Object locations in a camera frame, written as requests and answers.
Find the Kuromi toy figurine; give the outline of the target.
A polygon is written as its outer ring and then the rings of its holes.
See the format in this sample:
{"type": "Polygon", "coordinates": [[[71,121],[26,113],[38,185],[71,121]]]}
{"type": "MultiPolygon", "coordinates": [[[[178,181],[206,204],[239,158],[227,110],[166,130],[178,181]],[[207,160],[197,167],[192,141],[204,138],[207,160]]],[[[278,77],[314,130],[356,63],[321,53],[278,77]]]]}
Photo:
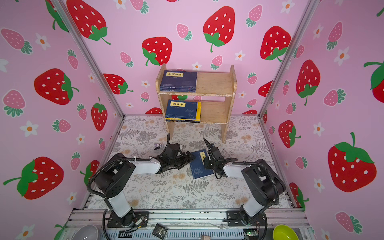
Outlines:
{"type": "Polygon", "coordinates": [[[163,147],[164,145],[161,143],[154,144],[154,150],[159,150],[159,149],[162,149],[163,147]]]}

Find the wooden two-tier shelf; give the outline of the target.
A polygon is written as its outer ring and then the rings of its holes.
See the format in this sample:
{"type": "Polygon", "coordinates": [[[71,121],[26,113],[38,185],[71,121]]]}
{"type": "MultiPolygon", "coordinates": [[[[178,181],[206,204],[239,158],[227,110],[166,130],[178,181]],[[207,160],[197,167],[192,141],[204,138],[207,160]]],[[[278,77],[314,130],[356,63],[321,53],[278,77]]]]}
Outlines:
{"type": "Polygon", "coordinates": [[[200,121],[201,124],[221,125],[222,142],[224,143],[237,91],[235,66],[231,65],[229,72],[198,72],[196,92],[191,94],[161,91],[160,85],[166,69],[166,64],[163,64],[156,78],[156,90],[163,115],[166,114],[167,105],[169,100],[172,99],[172,95],[224,97],[225,100],[223,102],[202,100],[200,121]]]}

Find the small black electronic module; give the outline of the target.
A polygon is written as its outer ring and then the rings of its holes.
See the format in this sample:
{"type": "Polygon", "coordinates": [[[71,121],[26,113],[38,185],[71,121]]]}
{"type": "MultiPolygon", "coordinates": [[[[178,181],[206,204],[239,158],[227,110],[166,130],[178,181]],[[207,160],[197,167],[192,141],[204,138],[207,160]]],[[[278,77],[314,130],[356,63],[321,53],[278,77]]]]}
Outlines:
{"type": "Polygon", "coordinates": [[[152,235],[161,239],[161,240],[164,240],[167,236],[168,231],[169,231],[169,229],[164,227],[163,225],[156,224],[156,226],[152,232],[152,235]]]}

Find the aluminium corner post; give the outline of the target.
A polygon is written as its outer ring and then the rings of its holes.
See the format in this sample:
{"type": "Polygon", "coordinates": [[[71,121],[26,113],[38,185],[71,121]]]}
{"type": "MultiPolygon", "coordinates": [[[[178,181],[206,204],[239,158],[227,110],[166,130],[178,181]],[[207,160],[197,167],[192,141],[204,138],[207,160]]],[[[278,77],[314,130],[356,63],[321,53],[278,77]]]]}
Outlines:
{"type": "Polygon", "coordinates": [[[75,43],[77,44],[78,48],[80,49],[82,55],[84,56],[87,64],[89,65],[92,73],[97,78],[100,86],[102,87],[103,91],[105,92],[106,96],[108,97],[109,101],[113,105],[115,111],[117,112],[118,116],[123,119],[125,117],[125,114],[120,107],[118,101],[116,100],[114,94],[112,93],[102,71],[100,70],[97,62],[95,61],[90,49],[88,48],[87,44],[83,40],[83,36],[80,34],[79,30],[76,27],[76,24],[72,17],[70,16],[70,13],[66,6],[66,1],[59,1],[59,0],[53,0],[52,1],[54,6],[57,8],[59,16],[62,18],[64,24],[69,30],[69,33],[73,37],[75,43]]]}
{"type": "Polygon", "coordinates": [[[267,94],[267,98],[266,98],[266,100],[262,106],[261,112],[259,113],[259,119],[262,119],[262,117],[264,116],[265,111],[267,110],[267,108],[268,108],[268,106],[272,100],[272,97],[274,96],[276,89],[278,88],[280,81],[283,78],[283,76],[287,70],[289,63],[292,60],[294,50],[299,45],[299,43],[300,43],[308,25],[309,25],[309,23],[311,22],[313,15],[314,15],[319,4],[320,4],[319,0],[308,1],[307,7],[305,8],[303,16],[298,23],[296,31],[292,37],[292,41],[288,47],[287,52],[285,53],[285,56],[282,60],[281,65],[278,68],[278,71],[277,71],[275,78],[272,82],[270,90],[267,94]]]}

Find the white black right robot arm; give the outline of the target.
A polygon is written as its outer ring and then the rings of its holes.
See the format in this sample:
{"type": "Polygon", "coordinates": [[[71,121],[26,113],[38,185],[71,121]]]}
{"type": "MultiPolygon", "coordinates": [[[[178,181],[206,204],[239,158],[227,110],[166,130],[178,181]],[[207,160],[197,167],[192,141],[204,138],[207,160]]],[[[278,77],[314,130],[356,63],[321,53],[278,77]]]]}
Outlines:
{"type": "Polygon", "coordinates": [[[246,181],[252,196],[240,207],[237,218],[245,226],[253,225],[269,207],[278,205],[280,195],[286,191],[283,180],[263,159],[255,162],[239,162],[236,158],[206,157],[203,163],[206,169],[213,170],[220,177],[246,181]]]}

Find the right aluminium corner post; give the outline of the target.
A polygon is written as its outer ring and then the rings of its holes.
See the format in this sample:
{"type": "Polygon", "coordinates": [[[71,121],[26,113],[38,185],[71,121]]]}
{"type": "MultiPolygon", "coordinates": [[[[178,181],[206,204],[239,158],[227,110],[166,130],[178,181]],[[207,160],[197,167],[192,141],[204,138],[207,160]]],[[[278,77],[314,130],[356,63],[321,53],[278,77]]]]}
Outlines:
{"type": "Polygon", "coordinates": [[[276,89],[278,88],[280,81],[283,78],[283,76],[287,70],[289,63],[292,60],[294,50],[299,45],[299,43],[300,43],[308,25],[309,25],[309,23],[311,22],[313,15],[314,15],[319,4],[320,4],[319,0],[308,1],[307,7],[305,8],[303,16],[298,23],[296,31],[292,37],[292,41],[288,47],[287,52],[285,53],[285,56],[282,60],[281,65],[278,68],[278,71],[277,71],[275,78],[272,82],[270,90],[267,94],[267,98],[266,98],[266,100],[262,106],[261,112],[259,113],[259,119],[262,119],[262,117],[264,116],[265,111],[267,110],[267,108],[268,108],[268,106],[272,100],[272,97],[274,96],[276,89]]]}

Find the left aluminium corner post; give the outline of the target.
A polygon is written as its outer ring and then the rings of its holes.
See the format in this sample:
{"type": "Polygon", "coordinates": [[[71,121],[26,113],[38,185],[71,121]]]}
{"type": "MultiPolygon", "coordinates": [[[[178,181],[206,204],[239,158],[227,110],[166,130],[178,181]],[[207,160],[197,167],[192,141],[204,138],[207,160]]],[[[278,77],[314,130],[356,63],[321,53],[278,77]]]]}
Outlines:
{"type": "Polygon", "coordinates": [[[112,93],[102,71],[100,70],[97,62],[95,61],[90,49],[88,48],[87,44],[83,40],[83,36],[80,34],[79,30],[76,27],[76,24],[72,17],[70,16],[70,13],[66,6],[66,1],[59,1],[59,0],[53,0],[52,1],[54,6],[57,8],[59,16],[62,18],[64,24],[69,30],[69,33],[73,37],[75,43],[77,44],[78,48],[80,49],[82,55],[84,56],[87,64],[89,65],[92,73],[97,78],[100,86],[102,87],[103,91],[105,92],[106,96],[108,97],[109,101],[113,105],[115,111],[117,112],[118,116],[123,119],[125,117],[125,114],[120,107],[118,101],[116,100],[114,94],[112,93]]]}

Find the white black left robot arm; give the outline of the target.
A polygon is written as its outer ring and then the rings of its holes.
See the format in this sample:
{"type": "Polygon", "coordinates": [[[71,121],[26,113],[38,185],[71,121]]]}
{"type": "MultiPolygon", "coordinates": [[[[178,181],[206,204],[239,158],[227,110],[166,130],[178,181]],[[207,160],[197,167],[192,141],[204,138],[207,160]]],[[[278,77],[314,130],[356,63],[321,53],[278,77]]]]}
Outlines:
{"type": "Polygon", "coordinates": [[[116,154],[90,178],[87,190],[100,196],[108,210],[127,226],[135,215],[123,192],[129,179],[135,175],[180,170],[194,159],[191,152],[182,152],[179,144],[167,144],[159,155],[147,159],[116,154]]]}

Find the navy book yellow label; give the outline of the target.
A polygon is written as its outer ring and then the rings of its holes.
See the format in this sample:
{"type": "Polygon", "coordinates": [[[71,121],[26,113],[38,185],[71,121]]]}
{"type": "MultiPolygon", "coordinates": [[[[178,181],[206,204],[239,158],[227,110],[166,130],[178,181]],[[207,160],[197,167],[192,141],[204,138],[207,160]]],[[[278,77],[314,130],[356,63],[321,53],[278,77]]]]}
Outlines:
{"type": "Polygon", "coordinates": [[[195,93],[196,89],[194,88],[163,88],[160,87],[161,92],[182,92],[182,93],[195,93]]]}

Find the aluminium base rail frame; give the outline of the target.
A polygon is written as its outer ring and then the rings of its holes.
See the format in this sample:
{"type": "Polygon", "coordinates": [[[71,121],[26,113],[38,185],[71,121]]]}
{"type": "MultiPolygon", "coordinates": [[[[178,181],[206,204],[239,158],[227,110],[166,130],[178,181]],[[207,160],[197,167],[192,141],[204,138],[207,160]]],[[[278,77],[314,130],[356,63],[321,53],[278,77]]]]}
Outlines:
{"type": "Polygon", "coordinates": [[[244,226],[241,222],[230,221],[237,214],[233,209],[192,209],[192,210],[148,210],[149,219],[145,227],[129,233],[129,228],[107,227],[109,214],[102,210],[73,211],[63,227],[59,240],[72,240],[82,227],[92,225],[98,230],[98,240],[156,240],[153,231],[157,225],[166,228],[166,240],[256,240],[266,232],[265,238],[273,238],[273,230],[279,225],[292,228],[300,240],[314,240],[315,234],[304,212],[300,209],[268,209],[268,227],[261,222],[255,226],[244,226]]]}

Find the grey bowl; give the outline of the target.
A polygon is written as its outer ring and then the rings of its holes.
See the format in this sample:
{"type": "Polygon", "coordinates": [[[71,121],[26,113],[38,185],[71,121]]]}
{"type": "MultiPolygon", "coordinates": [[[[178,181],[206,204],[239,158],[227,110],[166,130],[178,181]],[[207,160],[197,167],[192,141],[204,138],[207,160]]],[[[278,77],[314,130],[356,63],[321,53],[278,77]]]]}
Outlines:
{"type": "Polygon", "coordinates": [[[80,228],[72,237],[72,240],[99,240],[99,230],[94,225],[80,228]]]}

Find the lime green bowl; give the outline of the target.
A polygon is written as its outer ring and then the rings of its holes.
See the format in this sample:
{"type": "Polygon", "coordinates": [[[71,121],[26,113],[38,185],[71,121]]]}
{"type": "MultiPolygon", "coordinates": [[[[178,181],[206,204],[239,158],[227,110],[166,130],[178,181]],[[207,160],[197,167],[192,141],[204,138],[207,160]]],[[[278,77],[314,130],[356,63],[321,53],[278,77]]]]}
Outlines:
{"type": "Polygon", "coordinates": [[[299,237],[289,226],[278,225],[273,230],[273,240],[299,240],[299,237]]]}

